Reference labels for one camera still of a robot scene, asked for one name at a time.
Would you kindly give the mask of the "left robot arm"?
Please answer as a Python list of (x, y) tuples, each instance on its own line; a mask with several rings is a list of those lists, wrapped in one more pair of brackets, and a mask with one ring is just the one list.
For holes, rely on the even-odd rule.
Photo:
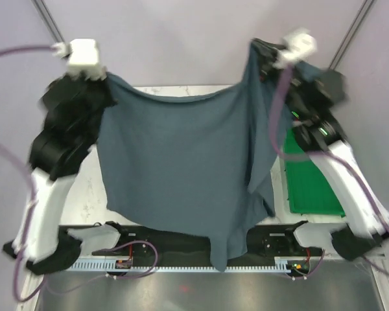
[(31, 273), (64, 271), (79, 258), (83, 239), (60, 228), (67, 195), (99, 137), (106, 108), (115, 105), (107, 78), (69, 75), (51, 82), (41, 97), (43, 128), (33, 140), (28, 181), (33, 186), (15, 239), (3, 251)]

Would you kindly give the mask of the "blue-grey t-shirt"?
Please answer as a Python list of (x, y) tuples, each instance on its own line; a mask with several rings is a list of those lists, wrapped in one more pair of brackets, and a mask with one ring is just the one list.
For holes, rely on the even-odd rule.
[(218, 271), (275, 214), (268, 123), (276, 83), (260, 79), (263, 47), (251, 42), (239, 83), (206, 95), (154, 96), (108, 74), (116, 104), (97, 141), (107, 207), (151, 229), (208, 238)]

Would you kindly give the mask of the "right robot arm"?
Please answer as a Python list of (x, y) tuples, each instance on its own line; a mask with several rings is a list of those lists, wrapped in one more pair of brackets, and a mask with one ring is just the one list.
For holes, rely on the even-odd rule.
[(346, 99), (344, 75), (324, 69), (304, 76), (303, 62), (316, 51), (313, 37), (300, 34), (283, 44), (253, 39), (261, 80), (277, 84), (269, 116), (269, 138), (277, 146), (284, 109), (293, 118), (292, 131), (301, 152), (280, 153), (285, 161), (312, 161), (324, 175), (346, 215), (346, 223), (297, 223), (284, 238), (285, 250), (299, 255), (306, 248), (331, 249), (343, 259), (364, 258), (389, 240), (389, 212), (364, 178), (346, 134), (331, 108)]

